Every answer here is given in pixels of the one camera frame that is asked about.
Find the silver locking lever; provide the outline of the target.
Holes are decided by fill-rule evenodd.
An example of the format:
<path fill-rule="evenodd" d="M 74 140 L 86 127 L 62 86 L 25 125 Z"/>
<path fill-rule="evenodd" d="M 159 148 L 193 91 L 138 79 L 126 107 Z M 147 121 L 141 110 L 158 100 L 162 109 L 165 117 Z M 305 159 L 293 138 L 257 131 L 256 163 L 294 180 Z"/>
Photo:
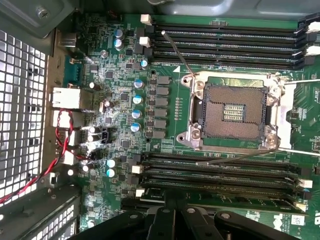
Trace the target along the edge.
<path fill-rule="evenodd" d="M 237 157 L 214 159 L 214 160 L 210 160 L 210 161 L 197 161 L 195 164 L 197 166 L 209 166 L 209 165 L 212 165 L 212 164 L 224 164 L 224 163 L 228 163 L 228 162 L 232 162 L 232 161 L 246 159 L 246 158 L 249 158 L 249 157 L 255 157 L 255 156 L 260 156 L 260 155 L 264 155 L 264 154 L 269 154 L 269 153 L 272 153 L 272 152 L 274 152 L 276 150 L 277 150 L 277 148 L 271 148 L 271 149 L 268 149 L 268 150 L 258 150 L 258 151 L 255 151 L 254 153 L 244 154 L 244 155 L 237 156 Z"/>
<path fill-rule="evenodd" d="M 185 65 L 185 67 L 187 68 L 187 70 L 191 73 L 191 75 L 193 77 L 196 76 L 196 73 L 192 70 L 192 68 L 190 67 L 190 65 L 187 63 L 186 59 L 182 56 L 182 54 L 180 53 L 177 45 L 175 44 L 175 42 L 173 41 L 173 39 L 167 34 L 167 32 L 165 30 L 161 31 L 161 35 L 170 43 L 170 45 L 172 46 L 173 50 L 175 51 L 175 53 L 177 54 L 178 58 L 181 60 L 181 62 Z"/>

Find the CPU socket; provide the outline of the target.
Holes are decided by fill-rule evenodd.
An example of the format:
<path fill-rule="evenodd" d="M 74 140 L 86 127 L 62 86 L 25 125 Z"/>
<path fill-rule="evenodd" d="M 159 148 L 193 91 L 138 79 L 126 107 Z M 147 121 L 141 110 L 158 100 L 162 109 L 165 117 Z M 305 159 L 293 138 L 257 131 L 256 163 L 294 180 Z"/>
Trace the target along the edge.
<path fill-rule="evenodd" d="M 186 129 L 178 143 L 196 151 L 249 154 L 278 149 L 276 114 L 282 83 L 280 73 L 199 71 L 180 83 L 189 89 Z"/>

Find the silver socket cover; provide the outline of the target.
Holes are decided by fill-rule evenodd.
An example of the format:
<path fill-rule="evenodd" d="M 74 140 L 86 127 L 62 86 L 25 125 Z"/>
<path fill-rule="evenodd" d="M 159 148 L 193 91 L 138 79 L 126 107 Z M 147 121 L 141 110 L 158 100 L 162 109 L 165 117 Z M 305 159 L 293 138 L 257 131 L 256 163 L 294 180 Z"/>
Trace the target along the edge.
<path fill-rule="evenodd" d="M 276 125 L 278 127 L 277 136 L 279 137 L 279 143 L 277 147 L 278 151 L 320 157 L 320 153 L 292 149 L 292 145 L 290 144 L 292 125 L 290 122 L 287 121 L 287 112 L 291 111 L 293 108 L 294 91 L 297 87 L 297 84 L 309 84 L 313 82 L 320 82 L 320 79 L 318 78 L 307 80 L 284 81 L 281 84 L 281 90 L 284 91 L 284 94 L 281 95 L 280 105 L 277 107 L 276 111 Z"/>

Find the silver network port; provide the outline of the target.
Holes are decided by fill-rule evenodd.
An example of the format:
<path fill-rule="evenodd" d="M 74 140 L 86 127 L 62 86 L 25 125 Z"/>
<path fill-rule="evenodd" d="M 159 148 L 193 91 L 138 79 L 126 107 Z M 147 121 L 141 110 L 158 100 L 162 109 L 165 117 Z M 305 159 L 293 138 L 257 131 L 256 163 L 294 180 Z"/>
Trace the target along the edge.
<path fill-rule="evenodd" d="M 54 87 L 50 95 L 51 105 L 58 109 L 84 109 L 81 93 L 78 88 Z"/>

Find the green motherboard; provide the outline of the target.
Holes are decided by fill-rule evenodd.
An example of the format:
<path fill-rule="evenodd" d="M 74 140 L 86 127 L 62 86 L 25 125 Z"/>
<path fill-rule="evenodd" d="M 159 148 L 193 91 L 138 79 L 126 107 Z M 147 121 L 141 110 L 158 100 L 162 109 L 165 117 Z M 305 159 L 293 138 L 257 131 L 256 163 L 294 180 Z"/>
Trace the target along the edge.
<path fill-rule="evenodd" d="M 203 16 L 150 15 L 153 21 L 173 24 L 209 25 L 223 21 L 232 26 L 296 29 L 298 23 L 280 20 Z M 70 177 L 81 187 L 78 233 L 127 211 L 145 215 L 149 208 L 165 203 L 165 191 L 204 193 L 179 188 L 141 187 L 128 182 L 133 155 L 144 153 L 195 155 L 226 159 L 240 153 L 194 150 L 177 142 L 187 127 L 185 107 L 190 91 L 181 78 L 190 74 L 161 30 L 141 23 L 141 15 L 125 14 L 112 19 L 101 13 L 74 14 L 71 38 L 77 53 L 65 58 L 63 87 L 81 90 L 88 110 L 55 112 L 54 123 L 68 127 L 73 121 L 65 158 Z M 320 79 L 320 55 L 316 64 L 300 70 L 260 69 L 189 64 L 198 73 L 230 72 L 276 74 L 289 81 Z M 320 82 L 298 83 L 291 123 L 291 149 L 320 153 Z M 300 240 L 320 240 L 320 156 L 275 150 L 248 157 L 250 160 L 295 163 L 311 167 L 312 198 L 283 199 L 295 206 L 236 208 L 186 202 L 207 210 L 210 217 L 231 211 Z"/>

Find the open PC case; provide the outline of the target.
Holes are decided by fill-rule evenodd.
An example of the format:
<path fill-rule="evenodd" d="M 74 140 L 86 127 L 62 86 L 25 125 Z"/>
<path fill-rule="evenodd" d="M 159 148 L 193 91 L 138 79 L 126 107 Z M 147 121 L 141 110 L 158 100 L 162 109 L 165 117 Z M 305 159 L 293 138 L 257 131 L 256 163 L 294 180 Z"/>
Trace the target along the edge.
<path fill-rule="evenodd" d="M 0 0 L 0 240 L 84 240 L 81 187 L 66 152 L 74 132 L 55 125 L 74 14 L 236 18 L 298 23 L 320 0 Z M 178 210 L 174 240 L 195 240 Z"/>

